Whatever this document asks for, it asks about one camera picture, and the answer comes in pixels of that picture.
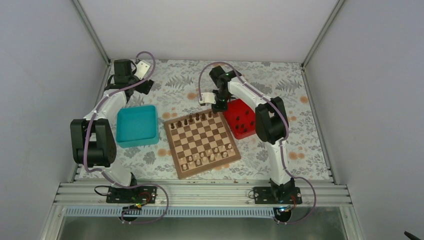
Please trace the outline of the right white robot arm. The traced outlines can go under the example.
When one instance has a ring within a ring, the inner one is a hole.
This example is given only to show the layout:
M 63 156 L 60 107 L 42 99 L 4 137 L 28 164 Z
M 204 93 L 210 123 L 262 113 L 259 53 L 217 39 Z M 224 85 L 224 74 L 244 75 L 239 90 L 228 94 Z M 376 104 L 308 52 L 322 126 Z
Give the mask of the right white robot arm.
M 226 112 L 230 96 L 242 100 L 255 113 L 255 132 L 264 142 L 270 162 L 270 195 L 274 202 L 284 203 L 295 188 L 295 181 L 287 173 L 286 139 L 289 125 L 284 102 L 280 97 L 269 97 L 248 83 L 237 70 L 225 72 L 221 66 L 214 67 L 209 76 L 217 87 L 212 91 L 213 113 Z

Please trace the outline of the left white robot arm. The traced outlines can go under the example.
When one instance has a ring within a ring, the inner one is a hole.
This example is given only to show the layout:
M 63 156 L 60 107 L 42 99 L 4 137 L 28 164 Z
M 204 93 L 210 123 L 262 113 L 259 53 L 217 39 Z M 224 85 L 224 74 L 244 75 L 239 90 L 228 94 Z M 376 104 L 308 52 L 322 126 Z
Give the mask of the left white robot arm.
M 71 147 L 74 161 L 86 173 L 101 174 L 111 185 L 120 188 L 119 196 L 131 203 L 139 197 L 134 175 L 116 162 L 117 144 L 110 120 L 126 106 L 135 91 L 147 94 L 156 64 L 144 60 L 118 59 L 113 62 L 114 73 L 108 77 L 101 99 L 85 117 L 70 123 Z

